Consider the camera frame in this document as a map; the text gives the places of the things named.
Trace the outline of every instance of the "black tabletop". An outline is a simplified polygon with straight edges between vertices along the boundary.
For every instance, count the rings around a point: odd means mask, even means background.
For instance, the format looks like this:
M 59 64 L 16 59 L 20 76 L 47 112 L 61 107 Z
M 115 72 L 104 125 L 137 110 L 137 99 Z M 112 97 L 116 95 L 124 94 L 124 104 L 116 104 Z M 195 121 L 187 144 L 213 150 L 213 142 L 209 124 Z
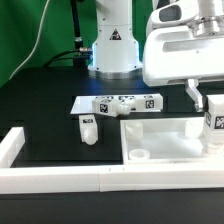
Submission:
M 203 95 L 223 94 L 224 82 L 203 83 Z M 81 142 L 76 96 L 160 93 L 164 110 L 117 118 L 96 115 L 99 141 Z M 140 76 L 90 78 L 85 69 L 31 68 L 0 89 L 0 141 L 11 127 L 25 129 L 26 144 L 12 167 L 122 164 L 121 119 L 198 117 L 183 85 L 150 88 Z M 223 189 L 0 195 L 3 223 L 222 223 Z

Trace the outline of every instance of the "warning label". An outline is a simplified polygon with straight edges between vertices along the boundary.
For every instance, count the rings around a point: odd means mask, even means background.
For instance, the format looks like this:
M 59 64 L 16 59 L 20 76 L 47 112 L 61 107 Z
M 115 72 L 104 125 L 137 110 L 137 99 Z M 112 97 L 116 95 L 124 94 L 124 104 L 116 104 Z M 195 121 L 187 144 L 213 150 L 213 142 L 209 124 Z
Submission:
M 113 34 L 110 37 L 110 40 L 122 40 L 120 34 L 117 29 L 114 30 Z

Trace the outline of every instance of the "white frame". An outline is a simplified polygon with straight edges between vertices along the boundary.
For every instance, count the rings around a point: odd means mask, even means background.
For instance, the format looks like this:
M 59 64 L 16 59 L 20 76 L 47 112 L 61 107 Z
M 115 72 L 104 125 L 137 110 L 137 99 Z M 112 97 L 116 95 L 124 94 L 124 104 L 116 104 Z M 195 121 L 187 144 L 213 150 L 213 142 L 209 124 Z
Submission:
M 24 143 L 23 128 L 12 128 L 0 144 L 0 194 L 224 187 L 216 162 L 9 168 Z

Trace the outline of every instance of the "green wall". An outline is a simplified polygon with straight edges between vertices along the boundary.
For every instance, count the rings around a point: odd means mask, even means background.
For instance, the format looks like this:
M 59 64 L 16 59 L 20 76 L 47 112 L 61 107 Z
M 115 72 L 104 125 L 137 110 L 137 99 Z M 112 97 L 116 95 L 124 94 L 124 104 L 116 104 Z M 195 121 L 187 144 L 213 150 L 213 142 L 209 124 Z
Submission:
M 0 3 L 0 86 L 31 52 L 46 0 L 2 0 Z M 94 0 L 78 3 L 81 33 L 86 46 L 97 37 Z M 145 43 L 145 27 L 151 0 L 133 0 L 134 36 Z M 25 67 L 38 67 L 57 53 L 73 49 L 73 24 L 69 0 L 51 0 L 39 47 Z M 69 65 L 61 62 L 56 65 Z

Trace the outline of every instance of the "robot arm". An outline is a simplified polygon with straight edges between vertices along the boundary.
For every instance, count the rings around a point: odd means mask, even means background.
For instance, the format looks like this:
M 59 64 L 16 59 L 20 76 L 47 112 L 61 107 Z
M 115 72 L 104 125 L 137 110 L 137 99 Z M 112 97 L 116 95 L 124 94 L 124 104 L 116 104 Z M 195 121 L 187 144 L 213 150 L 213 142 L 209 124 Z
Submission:
M 162 8 L 177 1 L 178 0 L 152 0 L 153 10 Z
M 142 63 L 133 37 L 132 0 L 96 0 L 98 37 L 89 74 L 104 79 L 133 77 Z
M 202 111 L 199 82 L 224 79 L 218 56 L 224 51 L 223 15 L 224 0 L 182 0 L 154 11 L 143 55 L 145 83 L 185 84 L 197 111 Z

